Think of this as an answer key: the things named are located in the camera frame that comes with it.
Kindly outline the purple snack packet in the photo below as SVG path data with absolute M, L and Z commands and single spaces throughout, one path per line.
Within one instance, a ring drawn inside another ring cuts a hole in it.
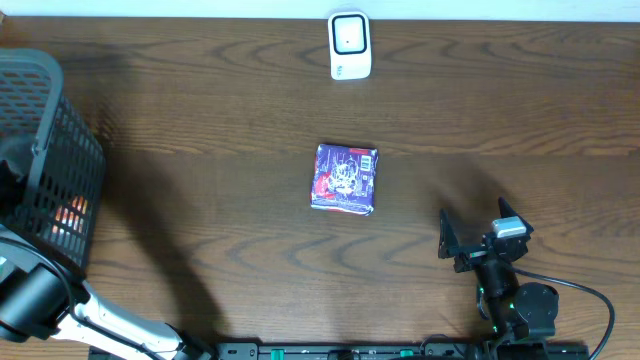
M 320 144 L 310 188 L 313 209 L 369 216 L 374 211 L 378 150 Z

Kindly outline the orange small snack box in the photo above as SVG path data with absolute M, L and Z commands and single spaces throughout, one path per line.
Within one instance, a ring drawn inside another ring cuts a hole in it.
M 83 196 L 75 196 L 67 205 L 60 205 L 55 212 L 52 233 L 65 234 L 67 229 L 83 233 L 89 202 Z

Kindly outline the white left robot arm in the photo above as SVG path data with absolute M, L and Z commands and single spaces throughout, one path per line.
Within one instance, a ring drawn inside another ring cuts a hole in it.
M 34 155 L 31 150 L 31 137 L 12 136 L 1 140 L 1 195 L 18 194 L 18 180 L 26 179 L 26 165 L 32 165 Z M 117 176 L 111 176 L 114 182 L 110 187 L 112 195 L 106 200 L 111 207 L 119 207 L 122 216 L 128 220 L 146 221 L 151 224 L 153 218 L 153 197 L 149 190 L 157 186 L 153 182 L 145 183 L 142 176 L 132 173 L 133 168 L 120 169 Z M 30 273 L 35 274 L 35 285 L 18 287 L 17 310 L 9 309 L 9 315 L 16 315 L 20 326 L 3 322 L 1 318 L 1 337 L 9 341 L 23 342 L 22 337 L 49 337 L 83 342 L 104 350 L 123 359 L 216 359 L 218 351 L 201 340 L 179 331 L 169 324 L 146 320 L 124 310 L 104 299 L 90 284 L 72 282 L 72 271 L 64 268 L 61 261 L 53 259 L 38 248 L 38 240 L 29 234 L 19 236 L 10 230 L 1 231 L 1 245 L 11 249 L 14 254 L 5 253 L 14 265 L 33 263 Z M 36 296 L 38 286 L 43 296 Z

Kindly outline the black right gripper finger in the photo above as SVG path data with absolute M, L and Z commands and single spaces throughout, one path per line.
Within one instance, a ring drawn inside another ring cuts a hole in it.
M 439 219 L 440 237 L 438 245 L 438 257 L 440 259 L 455 257 L 459 252 L 459 242 L 449 221 L 448 214 L 444 209 L 440 210 Z
M 531 234 L 534 232 L 534 228 L 511 207 L 511 205 L 507 202 L 507 200 L 504 197 L 498 198 L 498 207 L 499 207 L 500 215 L 502 218 L 518 217 L 519 220 L 525 226 L 526 232 L 528 234 Z

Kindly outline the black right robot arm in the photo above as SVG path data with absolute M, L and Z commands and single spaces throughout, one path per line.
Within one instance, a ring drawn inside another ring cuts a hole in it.
M 479 311 L 503 341 L 551 337 L 556 333 L 558 292 L 537 282 L 521 284 L 513 267 L 528 252 L 534 228 L 505 199 L 498 200 L 498 207 L 500 217 L 475 245 L 459 242 L 447 212 L 441 210 L 438 257 L 452 258 L 457 273 L 475 273 Z

